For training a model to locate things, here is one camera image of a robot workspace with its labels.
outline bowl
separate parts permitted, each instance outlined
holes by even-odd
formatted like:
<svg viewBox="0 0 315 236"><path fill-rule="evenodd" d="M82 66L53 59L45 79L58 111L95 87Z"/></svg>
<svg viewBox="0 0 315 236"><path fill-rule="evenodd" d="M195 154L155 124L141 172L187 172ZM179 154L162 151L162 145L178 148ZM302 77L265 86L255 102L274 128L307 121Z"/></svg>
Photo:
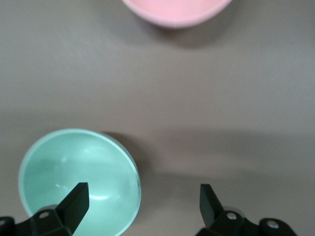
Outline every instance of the bowl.
<svg viewBox="0 0 315 236"><path fill-rule="evenodd" d="M89 184L90 208L74 236L118 236L135 219L139 173L128 151L105 134L63 129L39 139L19 170L19 193L29 216L59 204L79 182Z"/></svg>
<svg viewBox="0 0 315 236"><path fill-rule="evenodd" d="M122 0L136 15L166 28L185 28L203 23L221 12L232 0Z"/></svg>

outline gray surface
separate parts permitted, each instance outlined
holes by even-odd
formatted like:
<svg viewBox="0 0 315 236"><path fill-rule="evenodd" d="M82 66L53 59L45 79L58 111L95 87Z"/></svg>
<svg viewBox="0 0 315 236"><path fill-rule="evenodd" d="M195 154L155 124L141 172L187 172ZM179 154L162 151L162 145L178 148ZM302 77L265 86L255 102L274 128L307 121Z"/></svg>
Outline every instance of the gray surface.
<svg viewBox="0 0 315 236"><path fill-rule="evenodd" d="M0 215L27 215L24 153L42 135L110 133L138 163L124 235L194 235L200 183L257 223L315 231L315 1L234 0L188 30L118 0L0 1Z"/></svg>

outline silver screw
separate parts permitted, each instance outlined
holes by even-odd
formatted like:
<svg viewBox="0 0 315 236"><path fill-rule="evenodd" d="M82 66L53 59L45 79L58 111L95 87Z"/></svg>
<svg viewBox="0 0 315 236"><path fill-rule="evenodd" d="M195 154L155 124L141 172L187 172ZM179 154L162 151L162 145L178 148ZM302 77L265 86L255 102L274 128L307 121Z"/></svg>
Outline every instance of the silver screw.
<svg viewBox="0 0 315 236"><path fill-rule="evenodd" d="M227 216L230 220L236 220L236 219L237 219L236 214L234 214L233 212L229 212L226 216Z"/></svg>
<svg viewBox="0 0 315 236"><path fill-rule="evenodd" d="M42 218L47 217L48 215L49 215L49 212L45 211L39 215L39 218L42 219Z"/></svg>
<svg viewBox="0 0 315 236"><path fill-rule="evenodd" d="M267 225L268 225L270 228L273 228L273 229L278 229L278 228L279 228L279 225L278 225L277 222L274 221L274 220L268 220L268 221L267 221Z"/></svg>

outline bowl rim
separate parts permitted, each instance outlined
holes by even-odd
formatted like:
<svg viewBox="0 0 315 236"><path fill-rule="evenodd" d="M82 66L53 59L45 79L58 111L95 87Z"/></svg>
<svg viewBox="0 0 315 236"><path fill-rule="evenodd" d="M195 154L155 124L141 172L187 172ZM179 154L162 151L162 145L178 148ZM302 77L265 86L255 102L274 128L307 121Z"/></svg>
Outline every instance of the bowl rim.
<svg viewBox="0 0 315 236"><path fill-rule="evenodd" d="M138 182L137 206L134 210L133 216L130 218L130 221L125 225L125 227L123 227L114 236L121 235L132 224L132 222L136 218L136 216L139 212L139 209L140 209L140 203L141 203L140 176L139 176L139 171L137 169L136 163L135 163L134 159L132 158L132 156L130 155L130 153L127 151L127 149L120 142L118 142L116 139L114 139L113 137L111 137L107 134L104 134L104 133L98 133L95 131L91 131L91 130L87 130L87 129L80 129L80 128L67 128L67 129L60 129L60 130L55 130L53 132L50 132L50 133L42 136L41 138L39 138L37 141L35 141L35 143L33 143L33 145L28 149L28 151L24 155L23 160L22 160L21 165L20 165L20 168L19 168L19 174L18 174L18 191L19 191L20 199L21 199L21 202L22 202L22 205L23 205L25 211L27 212L27 214L29 216L33 216L35 214L35 212L33 212L28 205L28 201L27 201L27 198L25 196L25 191L24 191L24 184L23 184L26 167L27 167L29 160L31 159L31 156L45 142L47 142L50 139L55 138L57 136L62 136L62 135L66 135L66 134L87 134L87 135L92 135L94 137L100 138L100 139L108 142L109 144L115 146L117 149L120 149L123 156L130 163L130 166L133 168L135 173L137 173L137 175L136 175L137 182Z"/></svg>
<svg viewBox="0 0 315 236"><path fill-rule="evenodd" d="M211 19L212 17L216 16L232 1L233 0L221 0L220 3L217 5L217 7L210 8L208 11L205 11L203 14L174 21L174 20L166 19L158 15L150 14L147 11L143 10L141 7L138 7L132 0L122 0L122 2L131 11L133 11L136 15L143 18L144 20L147 20L148 22L151 22L161 27L174 28L174 29L186 28L186 27L191 27L191 26L201 24Z"/></svg>

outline teal bowl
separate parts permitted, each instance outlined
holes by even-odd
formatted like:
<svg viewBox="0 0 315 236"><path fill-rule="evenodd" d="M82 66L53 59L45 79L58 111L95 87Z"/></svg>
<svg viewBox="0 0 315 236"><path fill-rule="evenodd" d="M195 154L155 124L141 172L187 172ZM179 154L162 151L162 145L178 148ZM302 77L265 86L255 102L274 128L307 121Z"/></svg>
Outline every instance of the teal bowl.
<svg viewBox="0 0 315 236"><path fill-rule="evenodd" d="M135 162L115 139L90 130L58 130L33 144L19 171L29 216L59 204L79 182L89 184L90 208L74 236L122 234L138 213L141 187Z"/></svg>

